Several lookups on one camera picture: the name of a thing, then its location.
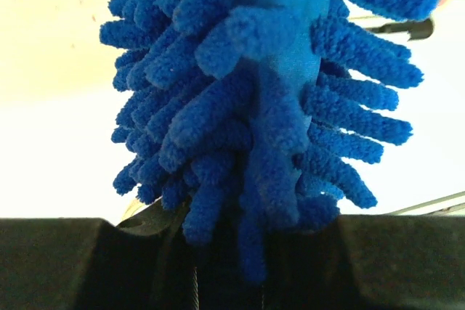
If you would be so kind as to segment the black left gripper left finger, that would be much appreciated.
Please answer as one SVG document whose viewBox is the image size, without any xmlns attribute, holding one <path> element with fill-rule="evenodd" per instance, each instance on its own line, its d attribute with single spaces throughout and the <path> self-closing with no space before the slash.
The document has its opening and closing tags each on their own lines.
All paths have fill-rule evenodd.
<svg viewBox="0 0 465 310">
<path fill-rule="evenodd" d="M 165 224 L 1 221 L 3 309 L 194 309 L 193 263 Z"/>
</svg>

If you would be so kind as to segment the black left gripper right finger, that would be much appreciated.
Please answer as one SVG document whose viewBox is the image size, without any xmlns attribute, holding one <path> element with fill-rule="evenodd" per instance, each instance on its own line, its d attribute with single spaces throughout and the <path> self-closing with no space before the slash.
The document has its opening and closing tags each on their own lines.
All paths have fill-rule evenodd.
<svg viewBox="0 0 465 310">
<path fill-rule="evenodd" d="M 270 241 L 266 309 L 462 309 L 464 219 L 340 216 Z"/>
</svg>

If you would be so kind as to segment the blue microfiber duster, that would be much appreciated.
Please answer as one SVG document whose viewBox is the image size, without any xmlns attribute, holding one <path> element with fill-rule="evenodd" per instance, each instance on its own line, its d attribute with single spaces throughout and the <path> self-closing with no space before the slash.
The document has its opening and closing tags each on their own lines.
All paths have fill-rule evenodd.
<svg viewBox="0 0 465 310">
<path fill-rule="evenodd" d="M 122 49 L 113 87 L 130 98 L 112 141 L 133 160 L 120 195 L 190 202 L 191 245 L 232 215 L 245 278 L 264 282 L 270 232 L 317 230 L 338 201 L 377 201 L 350 160 L 374 164 L 411 125 L 389 118 L 422 72 L 408 48 L 349 21 L 348 3 L 424 20 L 437 0 L 110 0 L 100 42 Z"/>
</svg>

